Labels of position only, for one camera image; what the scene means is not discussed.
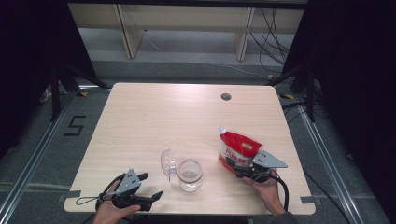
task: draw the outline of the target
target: wire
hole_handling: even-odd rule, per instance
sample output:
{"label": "wire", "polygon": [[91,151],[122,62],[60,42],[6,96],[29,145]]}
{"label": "wire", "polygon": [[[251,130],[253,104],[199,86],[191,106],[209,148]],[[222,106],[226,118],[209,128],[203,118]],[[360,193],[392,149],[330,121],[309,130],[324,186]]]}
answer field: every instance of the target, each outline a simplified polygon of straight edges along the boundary
{"label": "wire", "polygon": [[[265,16],[265,13],[263,11],[263,8],[262,8],[262,16],[263,16],[263,18],[265,20],[265,23],[267,24],[267,27],[268,27],[267,37],[264,37],[264,35],[262,34],[262,37],[265,40],[264,44],[267,43],[272,48],[279,50],[279,53],[280,53],[280,55],[281,55],[281,57],[283,59],[283,62],[285,62],[286,61],[285,53],[289,53],[289,49],[287,49],[282,44],[280,44],[279,39],[277,37],[277,31],[276,31],[276,9],[275,8],[272,9],[272,21],[271,21],[271,24],[268,22],[268,20],[267,20],[267,18]],[[271,37],[275,40],[277,46],[274,46],[270,42],[268,42],[269,35],[271,35]]]}
{"label": "wire", "polygon": [[[147,41],[148,41],[148,42],[152,45],[152,47],[154,47],[156,50],[162,52],[160,48],[158,48],[157,46],[155,46],[155,45],[149,40],[149,38],[147,38]],[[235,71],[237,71],[237,72],[246,73],[246,74],[251,74],[251,75],[256,75],[256,76],[259,76],[259,77],[263,77],[263,78],[265,78],[265,79],[267,79],[267,80],[271,80],[270,78],[268,78],[268,77],[266,77],[266,76],[263,76],[263,75],[261,75],[261,74],[253,73],[253,72],[248,72],[248,71],[243,71],[243,70],[241,70],[241,69],[238,69],[238,68],[235,68],[235,67],[232,67],[232,66],[229,66],[229,65],[223,65],[223,64],[218,64],[218,63],[193,63],[193,62],[188,62],[188,61],[182,61],[182,60],[169,60],[169,59],[167,59],[167,61],[169,61],[169,62],[176,62],[176,63],[210,64],[210,65],[214,65],[214,66],[218,66],[218,67],[231,68],[231,69],[233,69],[233,70],[235,70]],[[279,71],[272,71],[272,70],[268,70],[268,71],[269,71],[269,72],[280,73]]]}
{"label": "wire", "polygon": [[[83,202],[83,203],[79,203],[78,201],[79,200],[82,200],[82,199],[89,199],[88,201],[85,201],[85,202]],[[83,205],[84,203],[89,203],[89,202],[92,202],[92,201],[94,201],[94,200],[97,200],[98,199],[98,197],[80,197],[80,198],[78,198],[77,200],[76,200],[76,205]]]}
{"label": "wire", "polygon": [[294,121],[297,117],[299,117],[300,115],[302,115],[303,113],[305,113],[305,111],[298,113],[296,116],[294,116],[291,120],[288,121],[288,124],[290,124],[292,121]]}
{"label": "wire", "polygon": [[292,108],[292,107],[295,107],[297,105],[306,105],[306,101],[305,102],[300,102],[300,103],[291,103],[291,104],[288,104],[288,105],[282,105],[282,109]]}
{"label": "wire", "polygon": [[340,211],[341,215],[343,215],[344,219],[346,220],[346,223],[350,224],[349,218],[347,218],[346,213],[342,210],[342,208],[338,205],[338,203],[329,195],[329,193],[327,193],[327,191],[317,181],[315,181],[315,179],[307,171],[303,170],[303,172],[330,199],[330,201],[335,205],[338,211]]}
{"label": "wire", "polygon": [[280,178],[280,175],[273,169],[271,169],[271,171],[268,173],[263,172],[263,173],[259,173],[259,174],[255,174],[253,175],[250,179],[252,180],[252,184],[254,182],[257,182],[257,180],[259,180],[261,177],[264,177],[264,182],[267,180],[265,179],[266,177],[268,178],[273,178],[274,180],[276,180],[280,185],[282,185],[283,187],[283,191],[285,192],[285,202],[283,203],[283,208],[285,209],[285,211],[288,211],[289,208],[289,189],[288,186],[286,185],[285,181],[283,181]]}
{"label": "wire", "polygon": [[[280,60],[279,60],[277,57],[275,57],[270,51],[268,51],[268,49],[266,49],[266,48],[264,47],[265,42],[264,42],[263,44],[260,44],[259,41],[256,39],[256,37],[254,37],[253,33],[250,33],[250,35],[251,35],[251,37],[253,37],[253,40],[256,42],[256,44],[261,48],[261,50],[260,50],[260,57],[262,56],[262,52],[264,51],[265,53],[268,54],[268,56],[270,56],[272,59],[274,59],[274,61],[276,61],[277,63],[280,63],[281,65],[284,65],[284,63],[283,63],[282,61],[280,61]],[[265,70],[268,70],[268,69],[265,68],[264,65],[262,64],[262,60],[260,60],[260,64],[262,65],[262,67],[263,67]]]}

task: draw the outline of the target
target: black cable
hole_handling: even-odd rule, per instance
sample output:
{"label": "black cable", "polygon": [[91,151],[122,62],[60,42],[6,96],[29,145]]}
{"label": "black cable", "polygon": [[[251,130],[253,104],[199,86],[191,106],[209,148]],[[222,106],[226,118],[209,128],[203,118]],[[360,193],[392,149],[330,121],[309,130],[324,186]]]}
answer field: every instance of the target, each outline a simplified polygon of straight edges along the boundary
{"label": "black cable", "polygon": [[338,205],[338,203],[327,193],[327,191],[317,181],[314,180],[314,178],[312,178],[311,175],[309,175],[305,170],[303,170],[303,172],[330,199],[330,201],[335,205],[338,211],[340,211],[341,215],[343,215],[344,219],[346,220],[346,223],[350,224],[349,218],[347,218],[347,215],[345,214],[343,209]]}
{"label": "black cable", "polygon": [[269,24],[267,18],[265,17],[264,11],[262,9],[262,16],[264,17],[265,22],[267,23],[267,27],[268,27],[268,35],[271,35],[273,37],[273,39],[275,40],[277,47],[273,46],[272,44],[270,44],[269,42],[267,42],[271,47],[273,47],[274,49],[278,49],[280,52],[280,55],[282,56],[283,60],[286,60],[286,56],[284,54],[284,51],[286,51],[286,53],[289,53],[289,49],[287,49],[286,47],[284,47],[282,44],[280,44],[279,39],[277,38],[277,31],[276,31],[276,23],[275,23],[275,14],[276,14],[276,9],[273,8],[272,10],[273,12],[273,16],[272,16],[272,22],[271,25]]}
{"label": "black cable", "polygon": [[289,110],[291,110],[291,107],[289,107],[288,110],[283,113],[283,115],[286,116],[286,114],[289,112]]}
{"label": "black cable", "polygon": [[288,186],[286,185],[285,181],[283,181],[280,178],[279,175],[278,175],[278,177],[270,175],[270,177],[273,178],[274,180],[276,180],[277,182],[279,182],[280,185],[282,185],[283,191],[285,191],[285,202],[283,204],[283,207],[285,208],[285,211],[288,211],[288,208],[289,208],[289,189],[288,189]]}
{"label": "black cable", "polygon": [[276,46],[272,45],[270,42],[268,42],[268,37],[270,36],[270,34],[268,33],[267,36],[264,36],[264,34],[262,33],[262,38],[264,39],[264,43],[267,43],[269,46],[271,46],[274,49],[277,49]]}
{"label": "black cable", "polygon": [[250,33],[250,35],[251,35],[251,37],[253,37],[253,40],[256,42],[256,44],[260,47],[260,64],[262,65],[262,52],[264,51],[265,53],[267,53],[268,54],[268,56],[270,56],[274,61],[276,61],[277,63],[280,63],[281,65],[284,65],[284,63],[282,62],[282,61],[280,61],[277,57],[275,57],[270,51],[268,51],[268,49],[266,49],[266,48],[264,48],[263,47],[263,45],[265,44],[265,42],[264,42],[264,44],[260,44],[259,43],[259,41],[256,39],[256,37],[254,37],[254,35],[253,35],[253,33]]}
{"label": "black cable", "polygon": [[292,108],[292,107],[295,107],[297,105],[306,105],[306,102],[291,103],[291,104],[288,104],[288,105],[282,105],[282,109],[284,110],[284,109],[287,109],[287,108]]}
{"label": "black cable", "polygon": [[122,175],[119,175],[116,178],[114,178],[113,181],[111,181],[110,184],[107,185],[105,190],[99,194],[99,196],[97,197],[96,205],[95,205],[96,211],[98,210],[100,204],[103,202],[103,200],[104,200],[103,197],[106,195],[106,193],[111,188],[111,186],[113,186],[113,184],[116,183],[116,181],[123,179],[124,177],[125,177],[125,174],[122,174]]}
{"label": "black cable", "polygon": [[[83,203],[78,203],[78,201],[81,199],[89,199],[89,200],[86,202],[83,202]],[[89,202],[92,202],[93,200],[97,200],[97,199],[98,199],[98,197],[80,197],[76,200],[76,205],[82,205],[84,203],[89,203]]]}
{"label": "black cable", "polygon": [[259,174],[253,175],[250,178],[252,180],[252,184],[254,182],[257,182],[257,180],[259,180],[261,177],[273,178],[274,180],[279,182],[280,185],[282,185],[282,187],[283,187],[283,191],[285,192],[285,202],[283,203],[283,208],[285,209],[285,211],[288,211],[288,208],[289,208],[289,189],[288,189],[288,186],[286,185],[285,181],[283,181],[280,178],[280,175],[275,170],[271,170],[271,172],[270,172],[269,175],[267,173],[259,173]]}
{"label": "black cable", "polygon": [[305,112],[306,112],[306,110],[303,112],[300,112],[298,115],[294,116],[291,120],[288,121],[288,124],[290,124],[292,121],[294,121],[297,117],[299,117],[300,115],[302,115]]}

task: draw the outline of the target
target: glass cup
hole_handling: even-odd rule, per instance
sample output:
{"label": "glass cup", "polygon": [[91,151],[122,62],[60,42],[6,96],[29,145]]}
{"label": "glass cup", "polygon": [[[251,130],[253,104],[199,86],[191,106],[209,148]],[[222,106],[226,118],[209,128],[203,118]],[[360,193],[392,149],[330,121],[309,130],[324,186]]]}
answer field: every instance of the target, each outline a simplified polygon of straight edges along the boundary
{"label": "glass cup", "polygon": [[201,187],[203,169],[201,164],[194,159],[187,159],[177,167],[177,176],[180,187],[187,192],[194,192]]}

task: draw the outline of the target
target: clear glass mug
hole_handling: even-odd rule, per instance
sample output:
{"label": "clear glass mug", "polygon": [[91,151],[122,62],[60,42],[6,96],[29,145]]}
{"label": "clear glass mug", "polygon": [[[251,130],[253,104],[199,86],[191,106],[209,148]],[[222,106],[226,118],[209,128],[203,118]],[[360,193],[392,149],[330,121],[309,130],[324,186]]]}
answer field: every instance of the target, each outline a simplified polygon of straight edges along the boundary
{"label": "clear glass mug", "polygon": [[167,149],[161,155],[161,165],[165,175],[169,177],[171,175],[178,176],[181,189],[187,192],[195,192],[201,187],[204,169],[197,160],[187,159],[177,165],[173,159],[172,150]]}

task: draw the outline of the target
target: sleeve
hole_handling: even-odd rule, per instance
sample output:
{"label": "sleeve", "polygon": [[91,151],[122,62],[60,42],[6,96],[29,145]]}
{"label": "sleeve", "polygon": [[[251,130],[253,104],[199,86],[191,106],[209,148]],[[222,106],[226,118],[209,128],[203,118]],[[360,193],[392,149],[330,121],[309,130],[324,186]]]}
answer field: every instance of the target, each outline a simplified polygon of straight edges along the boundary
{"label": "sleeve", "polygon": [[290,212],[275,218],[271,224],[298,224],[297,219]]}

